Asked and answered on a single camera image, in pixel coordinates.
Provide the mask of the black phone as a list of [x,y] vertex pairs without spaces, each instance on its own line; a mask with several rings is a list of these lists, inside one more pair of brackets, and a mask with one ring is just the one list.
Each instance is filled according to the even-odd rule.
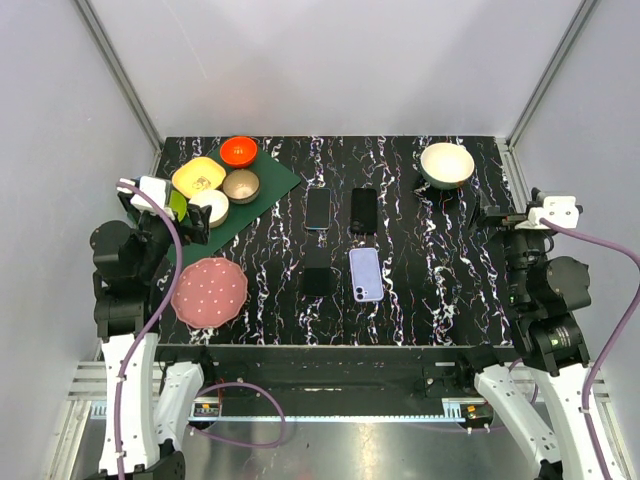
[[310,188],[307,191],[305,228],[327,230],[331,219],[331,191],[328,188]]

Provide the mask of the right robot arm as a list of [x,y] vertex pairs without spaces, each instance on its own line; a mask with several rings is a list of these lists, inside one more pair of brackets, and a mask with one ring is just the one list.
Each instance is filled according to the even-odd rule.
[[514,348],[529,369],[549,417],[544,421],[513,384],[491,346],[479,346],[454,371],[466,396],[481,395],[502,420],[535,479],[620,479],[623,472],[592,404],[596,366],[574,316],[591,304],[586,264],[550,257],[556,233],[572,233],[583,208],[571,195],[533,190],[522,213],[477,195],[470,230],[491,228],[504,249]]

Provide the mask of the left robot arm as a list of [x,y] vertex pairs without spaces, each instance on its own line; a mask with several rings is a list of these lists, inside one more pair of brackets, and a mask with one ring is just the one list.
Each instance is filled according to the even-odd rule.
[[95,476],[183,479],[182,443],[193,402],[214,388],[216,372],[201,352],[171,362],[161,391],[154,391],[158,321],[177,285],[161,292],[153,278],[169,248],[208,241],[211,210],[189,206],[188,220],[180,222],[174,211],[136,211],[127,191],[118,197],[136,224],[109,221],[90,237],[94,320],[107,380],[107,426]]

